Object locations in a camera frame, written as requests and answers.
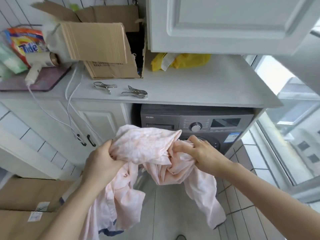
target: black handle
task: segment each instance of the black handle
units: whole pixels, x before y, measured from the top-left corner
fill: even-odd
[[[81,140],[80,140],[80,134],[77,134],[77,137],[78,137],[77,139],[78,139],[79,141],[81,141]],[[86,146],[87,146],[87,144],[86,144],[86,143],[81,142],[81,144],[82,144],[84,147],[86,147]]]
[[[87,138],[88,138],[89,142],[91,143],[91,145],[92,145],[93,147],[96,147],[96,146],[97,146],[96,144],[92,143],[92,141],[90,140],[90,135],[87,135]]]

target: cabinet door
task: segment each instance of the cabinet door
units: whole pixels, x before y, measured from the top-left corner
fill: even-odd
[[[83,146],[71,133],[69,127],[50,118],[34,100],[3,99],[1,102],[66,159],[80,168],[84,166],[86,158],[93,148],[88,145]],[[69,124],[66,109],[60,101],[42,100],[40,104],[51,116],[63,123]],[[71,123],[74,131],[81,134],[73,121]]]
[[[73,111],[71,114],[75,122],[82,131],[90,135],[92,143],[97,145],[114,138],[120,126],[130,123],[127,108],[123,103],[72,101],[72,105],[82,118]]]
[[[292,54],[320,0],[147,0],[152,52]]]

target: washing machine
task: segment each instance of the washing machine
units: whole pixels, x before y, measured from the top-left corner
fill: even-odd
[[[251,108],[142,104],[141,126],[182,130],[180,140],[195,135],[225,154],[253,120]]]

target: washing machine dial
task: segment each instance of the washing machine dial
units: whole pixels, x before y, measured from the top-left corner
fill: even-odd
[[[202,129],[202,124],[199,122],[194,122],[190,125],[190,130],[192,132],[198,132]]]

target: purple tray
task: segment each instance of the purple tray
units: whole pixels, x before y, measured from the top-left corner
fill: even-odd
[[[35,84],[30,86],[31,90],[48,92],[70,71],[71,65],[44,67],[39,73]],[[28,90],[24,81],[28,71],[14,75],[2,82],[0,82],[0,91],[25,91]]]

